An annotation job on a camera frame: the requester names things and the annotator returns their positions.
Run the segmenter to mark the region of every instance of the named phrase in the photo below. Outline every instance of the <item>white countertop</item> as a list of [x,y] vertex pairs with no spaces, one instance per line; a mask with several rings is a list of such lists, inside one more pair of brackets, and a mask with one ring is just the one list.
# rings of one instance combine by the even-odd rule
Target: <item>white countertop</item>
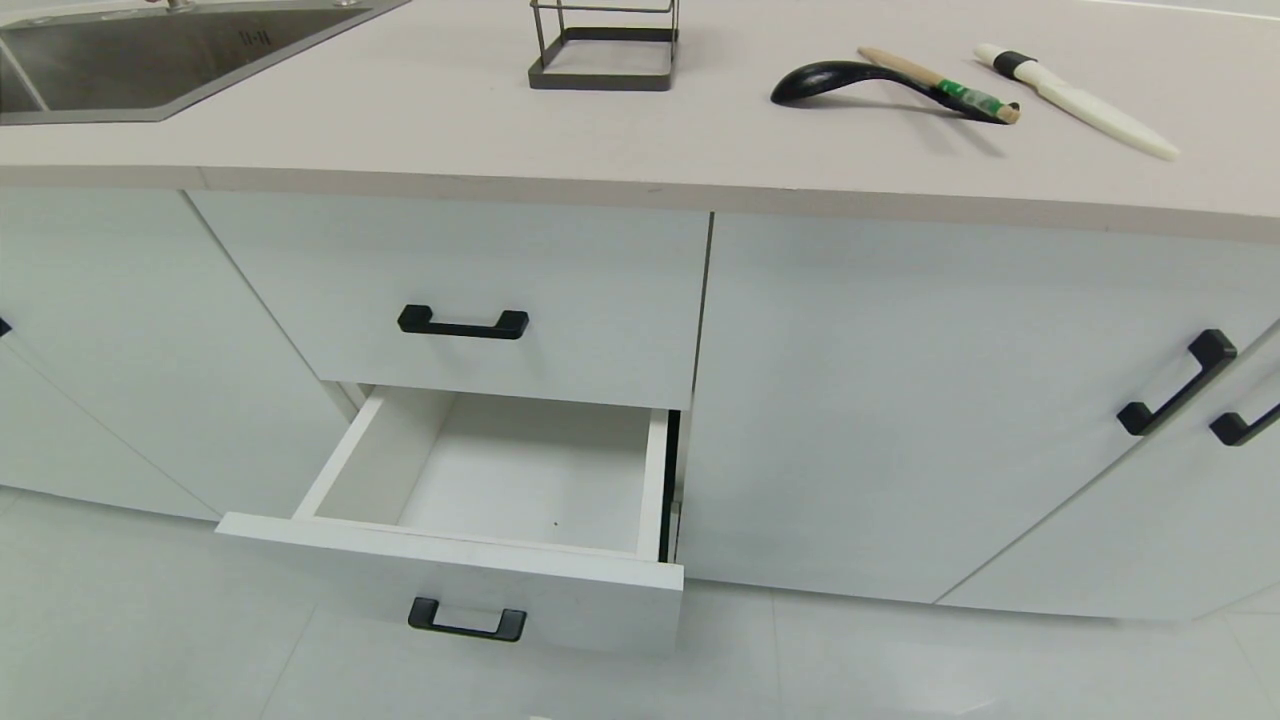
[[[1038,56],[1183,156],[1147,156],[1048,105],[977,64],[979,42]],[[814,109],[769,102],[788,70],[859,59],[858,45],[1016,100],[1023,119],[943,118],[884,82],[837,91],[847,100]],[[521,0],[413,0],[161,123],[0,128],[0,183],[1280,242],[1280,22],[1082,0],[684,0],[669,92],[534,91],[525,70],[535,55]]]

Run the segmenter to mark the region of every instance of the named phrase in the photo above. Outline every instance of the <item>cabinet handle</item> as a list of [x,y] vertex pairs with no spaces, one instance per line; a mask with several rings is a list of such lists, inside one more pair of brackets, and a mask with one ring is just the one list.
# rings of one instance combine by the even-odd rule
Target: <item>cabinet handle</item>
[[413,607],[408,611],[408,626],[416,630],[431,630],[433,633],[448,633],[451,635],[466,635],[468,638],[484,638],[486,641],[500,641],[513,643],[525,632],[524,610],[503,610],[502,619],[498,620],[498,629],[472,630],[471,628],[454,628],[452,625],[436,625],[435,612],[440,609],[439,601],[429,597],[413,598]]
[[1217,436],[1217,439],[1222,441],[1222,445],[1240,447],[1261,434],[1262,430],[1270,428],[1271,423],[1276,420],[1280,420],[1280,405],[1272,407],[1252,425],[1245,423],[1239,413],[1225,413],[1217,420],[1210,423],[1208,429],[1213,430],[1213,434]]
[[452,325],[449,323],[433,323],[431,307],[429,305],[406,305],[398,320],[401,331],[413,334],[449,334],[456,337],[485,337],[489,340],[520,340],[529,327],[529,313],[524,310],[503,310],[498,318],[498,324],[492,328],[484,325]]
[[1155,413],[1147,407],[1146,402],[1125,405],[1116,418],[1124,429],[1129,430],[1129,434],[1151,434],[1156,428],[1164,425],[1183,405],[1187,405],[1213,378],[1220,375],[1235,360],[1236,355],[1235,346],[1226,340],[1222,331],[1217,329],[1202,332],[1187,350],[1199,361],[1201,372]]

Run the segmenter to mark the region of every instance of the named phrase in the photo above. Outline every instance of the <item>kitchen cabinet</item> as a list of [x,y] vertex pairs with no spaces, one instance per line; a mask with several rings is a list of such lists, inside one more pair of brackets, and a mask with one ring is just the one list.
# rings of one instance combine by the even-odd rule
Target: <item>kitchen cabinet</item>
[[[1194,378],[1203,331],[1245,351],[1280,314],[1277,272],[1260,245],[717,215],[677,560],[934,602],[1139,442],[1116,414]],[[1057,573],[1016,556],[1010,578]]]
[[0,188],[0,314],[195,515],[292,511],[349,423],[180,192]]
[[320,377],[376,386],[288,516],[220,534],[406,632],[672,651],[709,214],[195,201]]
[[1229,413],[1254,423],[1276,406],[1280,334],[1272,332],[1175,420],[942,602],[1185,620],[1280,582],[1280,428],[1239,446],[1211,429]]
[[0,486],[218,516],[24,363],[10,347],[15,336],[0,340]]

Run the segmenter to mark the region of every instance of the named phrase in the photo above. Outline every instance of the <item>sink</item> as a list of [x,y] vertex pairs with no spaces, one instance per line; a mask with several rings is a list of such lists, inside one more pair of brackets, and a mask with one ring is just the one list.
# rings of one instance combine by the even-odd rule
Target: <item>sink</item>
[[407,1],[224,3],[0,27],[0,126],[163,120]]

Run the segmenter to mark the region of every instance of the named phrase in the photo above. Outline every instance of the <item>black band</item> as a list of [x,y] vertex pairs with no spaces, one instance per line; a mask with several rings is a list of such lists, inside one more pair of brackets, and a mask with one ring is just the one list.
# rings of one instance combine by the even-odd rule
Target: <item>black band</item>
[[1014,68],[1027,61],[1034,63],[1036,58],[1023,55],[1021,53],[1014,53],[1012,50],[1005,50],[1000,55],[996,55],[996,59],[991,61],[991,67],[1009,79],[1018,79],[1018,77],[1014,76]]

